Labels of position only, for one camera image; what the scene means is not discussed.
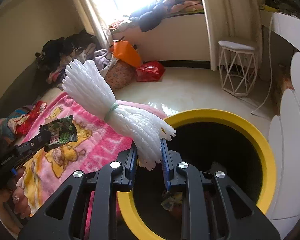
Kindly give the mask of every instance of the fingernail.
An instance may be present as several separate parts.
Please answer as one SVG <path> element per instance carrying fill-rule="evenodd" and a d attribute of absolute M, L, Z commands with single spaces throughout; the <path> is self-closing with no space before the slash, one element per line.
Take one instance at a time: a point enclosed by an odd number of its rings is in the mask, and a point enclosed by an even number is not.
<path fill-rule="evenodd" d="M 13 197 L 12 197 L 12 201 L 13 201 L 13 203 L 18 203 L 19 202 L 19 197 L 17 196 L 17 195 L 14 195 Z"/>

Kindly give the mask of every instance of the green snack wrapper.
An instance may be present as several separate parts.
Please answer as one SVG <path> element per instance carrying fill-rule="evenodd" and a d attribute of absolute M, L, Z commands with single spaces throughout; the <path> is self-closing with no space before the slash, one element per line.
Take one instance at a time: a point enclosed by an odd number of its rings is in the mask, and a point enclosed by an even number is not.
<path fill-rule="evenodd" d="M 77 141 L 77 129 L 72 123 L 73 115 L 54 120 L 45 125 L 40 125 L 39 131 L 48 130 L 51 133 L 49 143 L 44 146 L 44 151 L 48 152 L 69 142 Z"/>

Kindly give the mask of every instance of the power cord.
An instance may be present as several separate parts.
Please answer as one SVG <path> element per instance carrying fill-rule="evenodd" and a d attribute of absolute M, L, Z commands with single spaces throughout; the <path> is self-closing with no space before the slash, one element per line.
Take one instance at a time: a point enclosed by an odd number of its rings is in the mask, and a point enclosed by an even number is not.
<path fill-rule="evenodd" d="M 262 102 L 262 104 L 260 106 L 258 106 L 255 110 L 253 110 L 251 112 L 252 115 L 258 116 L 256 115 L 254 112 L 259 110 L 267 101 L 269 95 L 270 95 L 270 91 L 271 91 L 271 86 L 272 86 L 272 64 L 271 64 L 271 44 L 270 44 L 270 37 L 271 37 L 271 26 L 272 26 L 272 20 L 273 20 L 273 14 L 271 14 L 271 19 L 270 19 L 270 25 L 269 25 L 269 36 L 268 36 L 268 44 L 269 44 L 269 63 L 270 63 L 270 86 L 269 86 L 269 90 L 268 90 L 268 94 L 265 98 L 265 100 Z"/>

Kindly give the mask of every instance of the tile floor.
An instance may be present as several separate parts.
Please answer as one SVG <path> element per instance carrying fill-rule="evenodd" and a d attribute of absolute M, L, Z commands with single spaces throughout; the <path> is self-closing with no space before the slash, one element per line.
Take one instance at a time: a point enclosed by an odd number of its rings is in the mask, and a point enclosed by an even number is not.
<path fill-rule="evenodd" d="M 196 108 L 215 108 L 237 114 L 255 125 L 267 138 L 273 111 L 270 100 L 251 114 L 264 100 L 269 84 L 261 80 L 248 98 L 235 98 L 221 90 L 219 72 L 196 68 L 166 68 L 159 82 L 133 82 L 116 91 L 118 100 L 146 104 L 167 115 Z"/>

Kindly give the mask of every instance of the triangular cutout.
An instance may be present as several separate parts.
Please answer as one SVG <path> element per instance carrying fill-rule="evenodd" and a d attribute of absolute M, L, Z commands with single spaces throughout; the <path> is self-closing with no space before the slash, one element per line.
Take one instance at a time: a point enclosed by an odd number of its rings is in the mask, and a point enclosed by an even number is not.
<path fill-rule="evenodd" d="M 65 214 L 68 200 L 72 191 L 72 186 L 66 187 L 63 192 L 54 200 L 54 202 L 47 208 L 45 214 L 49 217 L 56 218 L 58 220 L 63 219 Z"/>
<path fill-rule="evenodd" d="M 231 187 L 227 187 L 227 192 L 236 219 L 252 215 L 251 209 L 245 204 L 245 202 L 237 195 L 237 193 Z"/>

